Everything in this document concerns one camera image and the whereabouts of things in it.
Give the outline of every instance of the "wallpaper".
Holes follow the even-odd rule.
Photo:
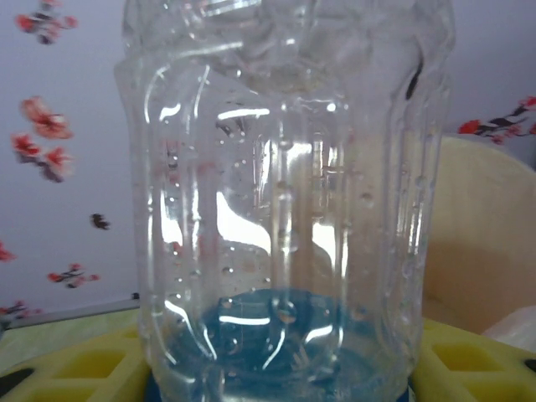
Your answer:
[[[448,131],[533,166],[536,3],[453,3]],[[136,303],[122,5],[0,3],[0,314],[19,324]]]

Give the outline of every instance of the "beige chair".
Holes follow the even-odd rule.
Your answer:
[[[424,315],[482,333],[536,305],[536,173],[482,144],[445,138]]]

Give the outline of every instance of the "floral wallpaper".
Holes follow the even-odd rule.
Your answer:
[[[535,166],[536,3],[453,4],[449,133]],[[112,74],[122,7],[0,3],[0,315],[14,323],[139,299],[129,141]]]

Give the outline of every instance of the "clear plastic bottle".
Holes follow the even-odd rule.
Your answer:
[[[130,0],[141,330],[166,401],[395,400],[418,357],[448,0]]]

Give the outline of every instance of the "yellow plastic tray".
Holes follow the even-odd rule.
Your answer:
[[[418,402],[535,402],[536,354],[427,321],[412,376]],[[149,368],[136,329],[21,363],[35,372],[0,402],[142,402]]]

